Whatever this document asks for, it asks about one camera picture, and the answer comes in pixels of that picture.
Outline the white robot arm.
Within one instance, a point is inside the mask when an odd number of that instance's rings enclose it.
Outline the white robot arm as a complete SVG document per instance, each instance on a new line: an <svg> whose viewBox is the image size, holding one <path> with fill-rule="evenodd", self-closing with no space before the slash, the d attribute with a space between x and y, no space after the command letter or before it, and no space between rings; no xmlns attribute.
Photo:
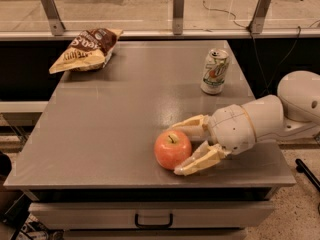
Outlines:
<svg viewBox="0 0 320 240"><path fill-rule="evenodd" d="M230 105L211 115L197 115L170 127L201 145L174 168L191 175L268 140L308 138L320 132L320 76L295 71L284 76L277 93L243 105Z"/></svg>

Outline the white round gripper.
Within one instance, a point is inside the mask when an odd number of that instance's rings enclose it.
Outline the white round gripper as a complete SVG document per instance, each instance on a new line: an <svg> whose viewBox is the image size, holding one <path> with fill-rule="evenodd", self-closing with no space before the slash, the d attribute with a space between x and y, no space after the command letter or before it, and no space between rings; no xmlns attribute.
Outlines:
<svg viewBox="0 0 320 240"><path fill-rule="evenodd" d="M204 141L189 158L174 168L174 173L181 176L215 166L227 157L226 150L237 155L251 149L256 143L249 115L239 105L218 109L210 117L202 114L190 117L171 125L169 129L182 131L193 141L205 139L209 131L212 140L218 143L210 145Z"/></svg>

